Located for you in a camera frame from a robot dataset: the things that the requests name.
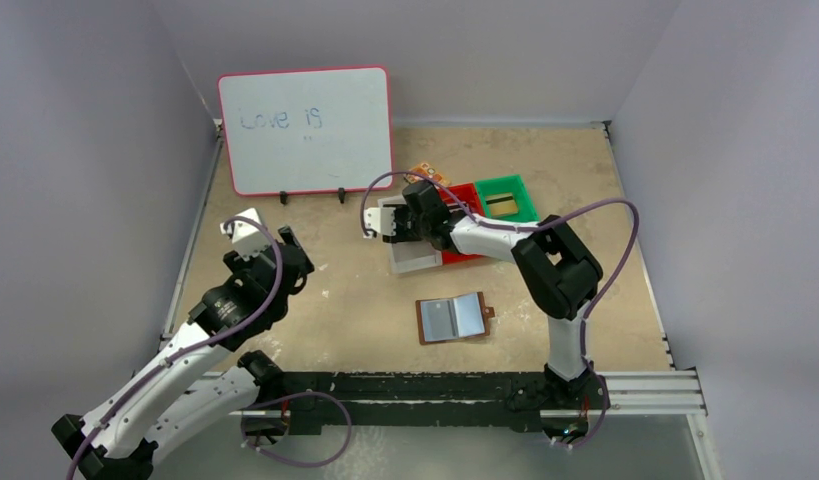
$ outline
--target beige table surface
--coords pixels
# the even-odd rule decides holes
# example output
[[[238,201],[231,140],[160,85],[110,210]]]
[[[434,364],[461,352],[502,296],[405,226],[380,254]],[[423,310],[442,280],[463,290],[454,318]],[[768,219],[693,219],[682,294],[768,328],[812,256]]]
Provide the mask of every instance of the beige table surface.
[[[401,128],[394,131],[398,169],[431,162],[454,184],[520,174],[539,216],[567,213],[621,190],[603,133],[595,129]],[[402,180],[378,197],[393,196]],[[404,275],[390,273],[386,245],[364,240],[360,193],[341,205],[335,194],[240,197],[222,155],[183,287],[177,325],[204,291],[229,272],[230,250],[218,225],[256,207],[272,232],[288,224],[315,264],[306,288],[289,301],[289,314],[249,340],[238,354],[262,349],[284,370],[539,371],[547,361],[544,314],[530,299],[515,265],[480,259]],[[571,222],[607,277],[623,251],[630,223],[621,206],[598,209]],[[496,309],[491,335],[421,346],[415,300],[483,291]],[[662,336],[638,253],[592,313],[591,354],[599,370],[668,370]]]

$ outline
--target cable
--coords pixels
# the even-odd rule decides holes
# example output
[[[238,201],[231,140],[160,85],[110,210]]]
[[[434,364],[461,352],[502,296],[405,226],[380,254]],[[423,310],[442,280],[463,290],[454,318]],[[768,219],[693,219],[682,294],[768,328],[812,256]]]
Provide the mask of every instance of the cable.
[[[277,295],[277,292],[279,291],[279,285],[282,281],[282,252],[280,252],[279,243],[277,243],[277,241],[274,239],[274,237],[271,235],[267,228],[265,228],[258,222],[255,222],[246,217],[235,216],[230,218],[229,220],[224,222],[224,229],[229,227],[229,225],[233,222],[244,222],[249,224],[256,230],[258,230],[259,233],[264,235],[270,242],[271,249],[274,252],[274,258],[276,261],[276,275],[274,276],[274,284],[271,287],[271,291],[268,293],[268,296],[265,298],[265,301],[262,302],[261,305],[259,305],[259,308],[257,308],[256,311],[254,311],[253,313],[250,314],[250,316],[244,319],[243,322],[239,323],[233,328],[230,328],[229,330],[214,335],[206,340],[203,340],[202,342],[195,343],[190,347],[179,350],[171,354],[170,356],[166,357],[165,363],[167,364],[167,368],[173,366],[173,363],[182,358],[183,356],[188,355],[189,353],[194,352],[195,350],[198,350],[205,346],[215,345],[218,342],[224,340],[225,338],[229,338],[229,336],[235,335],[241,330],[247,328],[251,323],[253,323],[257,318],[259,318],[259,316],[265,313],[265,310],[268,309],[268,306],[274,300],[274,298]],[[91,445],[91,442],[94,441],[94,438],[96,438],[97,435],[100,434],[100,432],[103,430],[103,427],[104,426],[107,427],[108,426],[107,424],[115,416],[115,414],[117,414],[117,412],[127,402],[129,402],[129,400],[131,400],[136,393],[138,393],[142,388],[144,388],[144,386],[146,386],[150,382],[150,380],[155,378],[156,375],[161,373],[163,370],[165,370],[165,367],[161,365],[156,365],[150,371],[148,371],[143,377],[141,377],[135,383],[133,383],[132,386],[126,392],[124,392],[124,394],[121,395],[120,398],[118,398],[115,403],[112,404],[109,410],[106,411],[106,414],[100,418],[97,424],[98,426],[95,426],[90,432],[88,432],[88,435],[85,437],[85,440],[83,440],[82,443],[79,444],[79,448],[77,448],[76,453],[73,454],[73,458],[71,458],[70,466],[68,467],[67,471],[67,480],[73,480],[73,475],[76,473],[76,469],[79,467],[79,462],[82,459],[82,455],[85,453],[85,450],[87,450],[88,447]]]
[[[379,177],[377,177],[376,179],[374,179],[374,181],[371,182],[370,185],[368,185],[367,190],[365,190],[365,194],[362,196],[362,206],[359,209],[359,221],[361,222],[361,225],[362,225],[362,233],[364,233],[365,235],[370,235],[373,232],[371,229],[369,229],[369,228],[367,228],[365,226],[365,203],[368,200],[368,195],[371,193],[371,190],[373,190],[374,186],[377,183],[379,183],[380,180],[382,180],[382,179],[384,179],[386,177],[389,177],[389,176],[394,176],[394,175],[412,175],[412,176],[421,178],[423,180],[427,180],[428,182],[432,183],[433,185],[435,185],[436,187],[441,189],[441,191],[446,193],[450,198],[452,198],[456,202],[456,204],[459,206],[459,208],[461,208],[462,211],[465,212],[465,215],[467,215],[468,218],[470,218],[474,223],[476,223],[477,225],[486,227],[486,228],[491,228],[493,230],[508,230],[508,231],[513,231],[513,232],[516,232],[516,233],[518,233],[518,232],[543,232],[545,230],[550,230],[551,228],[555,228],[555,227],[557,227],[559,225],[562,225],[563,223],[571,220],[572,218],[579,217],[580,215],[591,212],[592,210],[595,210],[595,209],[600,208],[600,207],[604,207],[606,205],[611,205],[613,203],[620,203],[620,204],[626,205],[630,209],[630,212],[633,215],[633,227],[630,230],[630,238],[627,241],[627,246],[624,248],[624,253],[621,254],[621,259],[618,260],[618,264],[615,266],[615,270],[612,271],[612,274],[609,275],[609,278],[606,279],[606,282],[603,284],[603,287],[601,287],[601,289],[598,290],[597,294],[592,299],[589,306],[586,307],[586,310],[583,312],[583,322],[580,324],[580,357],[583,359],[583,363],[585,364],[585,366],[589,370],[589,372],[597,379],[598,383],[600,384],[600,388],[603,389],[603,395],[602,395],[602,397],[603,397],[603,406],[601,407],[600,416],[598,417],[597,421],[595,422],[594,428],[591,428],[589,430],[589,432],[586,433],[586,435],[583,436],[577,443],[575,443],[575,444],[563,444],[563,445],[566,445],[567,448],[578,448],[578,447],[581,447],[581,446],[585,445],[587,442],[591,441],[591,439],[598,432],[598,430],[600,430],[601,425],[603,425],[603,420],[606,417],[606,411],[609,409],[609,389],[606,386],[606,380],[602,376],[598,375],[598,373],[594,369],[594,366],[589,361],[588,354],[586,352],[586,323],[588,322],[589,316],[591,315],[594,308],[597,306],[598,302],[600,302],[600,300],[603,298],[603,296],[606,295],[606,292],[609,291],[609,287],[611,287],[612,284],[615,283],[615,280],[618,278],[618,275],[621,273],[621,269],[624,268],[624,265],[627,264],[627,260],[630,258],[630,254],[632,253],[633,247],[636,244],[636,236],[638,236],[638,233],[639,233],[639,209],[636,208],[636,206],[633,204],[633,202],[627,200],[626,198],[615,197],[615,198],[606,198],[606,199],[600,200],[598,202],[586,205],[585,207],[578,208],[578,209],[574,210],[573,212],[562,215],[561,217],[559,217],[559,218],[557,218],[555,220],[551,220],[550,222],[547,222],[544,225],[517,226],[517,225],[505,225],[505,224],[498,224],[498,223],[488,223],[488,222],[482,221],[482,217],[478,218],[478,217],[474,216],[474,214],[471,212],[471,210],[461,200],[459,200],[459,198],[457,198],[456,195],[453,192],[451,192],[447,187],[445,187],[444,185],[442,185],[439,182],[436,182],[432,178],[427,177],[426,175],[420,174],[418,172],[394,171],[394,172],[386,172],[386,173],[380,175]]]
[[[244,447],[244,446],[250,447],[250,449],[255,451],[256,453],[261,453],[262,455],[264,455],[264,456],[266,456],[268,458],[272,458],[272,459],[274,459],[274,460],[276,460],[276,461],[278,461],[280,463],[284,463],[286,465],[291,465],[292,467],[301,467],[301,468],[323,467],[324,465],[326,465],[328,463],[332,463],[336,459],[338,459],[338,457],[340,457],[344,453],[344,451],[347,450],[347,446],[350,445],[350,433],[351,433],[351,430],[353,428],[353,424],[350,421],[350,412],[347,411],[347,407],[345,407],[335,397],[333,397],[331,395],[327,395],[326,393],[321,393],[321,392],[301,392],[301,393],[295,393],[295,394],[292,394],[292,395],[288,395],[288,396],[285,396],[285,397],[280,397],[280,398],[277,398],[275,400],[271,400],[269,402],[264,402],[264,403],[258,403],[258,404],[255,404],[255,405],[251,405],[251,406],[247,407],[247,410],[256,410],[256,409],[261,409],[261,408],[267,408],[267,407],[270,407],[272,405],[276,405],[278,403],[283,403],[283,402],[286,402],[286,401],[289,401],[289,400],[294,400],[294,399],[303,398],[303,397],[320,397],[320,398],[327,399],[327,400],[331,401],[332,403],[336,404],[338,406],[338,409],[341,410],[341,413],[344,414],[344,419],[347,421],[347,435],[344,436],[344,443],[341,444],[341,448],[339,448],[338,451],[335,452],[335,454],[333,454],[331,457],[329,457],[329,458],[327,458],[325,460],[321,460],[321,461],[318,461],[318,462],[301,462],[299,460],[292,460],[290,458],[286,458],[286,457],[283,457],[281,455],[277,455],[276,453],[272,453],[272,452],[270,452],[268,450],[262,449],[259,445],[247,442],[247,433],[244,431],[244,420],[241,421],[241,436],[244,439],[244,444],[242,444],[242,447]]]

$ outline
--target table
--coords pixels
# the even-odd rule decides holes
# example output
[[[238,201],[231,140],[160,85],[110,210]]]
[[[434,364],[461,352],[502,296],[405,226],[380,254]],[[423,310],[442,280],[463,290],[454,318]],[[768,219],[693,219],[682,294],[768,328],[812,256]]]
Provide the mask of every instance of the table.
[[[602,130],[398,128],[393,135],[397,169],[430,162],[454,184],[520,174],[542,218],[621,195]],[[390,190],[372,194],[368,206],[399,195],[404,185],[397,179]],[[177,325],[203,292],[229,275],[221,258],[231,246],[218,225],[256,207],[271,230],[286,224],[294,229],[316,270],[306,288],[291,297],[288,316],[250,339],[218,370],[253,349],[289,371],[541,370],[548,354],[547,320],[514,265],[479,259],[391,274],[386,245],[362,238],[361,197],[350,193],[344,205],[335,194],[291,196],[287,205],[277,197],[240,197],[232,190],[224,149],[185,276]],[[604,207],[570,224],[608,276],[629,235],[627,212]],[[484,292],[496,310],[491,335],[420,345],[415,300],[472,291]],[[598,370],[669,370],[637,249],[591,320],[590,353]]]

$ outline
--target gray wall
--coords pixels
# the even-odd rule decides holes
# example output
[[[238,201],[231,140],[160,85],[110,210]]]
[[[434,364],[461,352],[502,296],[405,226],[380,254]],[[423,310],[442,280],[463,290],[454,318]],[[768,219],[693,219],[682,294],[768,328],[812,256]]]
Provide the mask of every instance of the gray wall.
[[[819,479],[819,1],[682,2],[614,127],[728,478]]]
[[[149,3],[0,0],[0,479],[151,355],[212,132]]]
[[[155,0],[212,113],[229,72],[378,63],[398,121],[609,119],[679,0]]]

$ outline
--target whiteboard stand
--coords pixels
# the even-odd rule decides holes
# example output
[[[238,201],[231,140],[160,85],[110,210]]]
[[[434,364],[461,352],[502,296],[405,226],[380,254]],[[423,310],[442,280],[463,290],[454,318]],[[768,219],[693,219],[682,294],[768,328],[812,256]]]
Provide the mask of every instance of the whiteboard stand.
[[[344,203],[394,168],[383,67],[228,74],[218,95],[239,195],[279,195],[284,205],[293,194],[338,192]]]

